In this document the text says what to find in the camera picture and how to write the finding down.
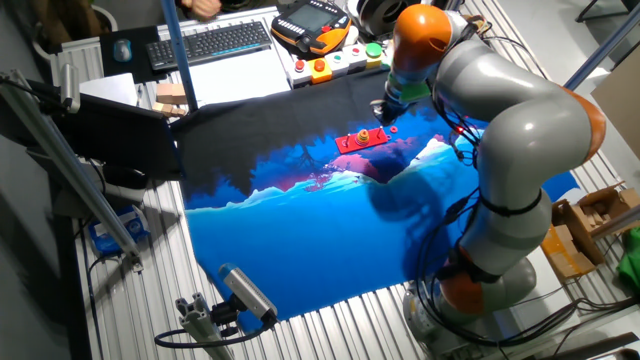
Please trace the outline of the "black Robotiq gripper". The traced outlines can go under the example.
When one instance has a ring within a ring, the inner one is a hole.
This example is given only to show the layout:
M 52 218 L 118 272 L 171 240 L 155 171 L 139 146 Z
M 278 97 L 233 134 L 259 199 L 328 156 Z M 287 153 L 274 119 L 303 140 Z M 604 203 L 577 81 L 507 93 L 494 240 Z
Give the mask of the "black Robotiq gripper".
M 383 100 L 373 100 L 370 108 L 374 117 L 385 127 L 393 125 L 397 118 L 407 111 L 407 105 L 385 94 Z

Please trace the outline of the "person hand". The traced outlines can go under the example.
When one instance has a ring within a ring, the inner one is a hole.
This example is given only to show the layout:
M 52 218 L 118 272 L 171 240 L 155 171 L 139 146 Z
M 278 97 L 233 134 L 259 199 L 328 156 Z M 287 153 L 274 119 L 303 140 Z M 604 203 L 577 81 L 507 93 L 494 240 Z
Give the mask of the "person hand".
M 220 0 L 180 0 L 179 3 L 188 18 L 199 21 L 213 19 L 222 7 Z

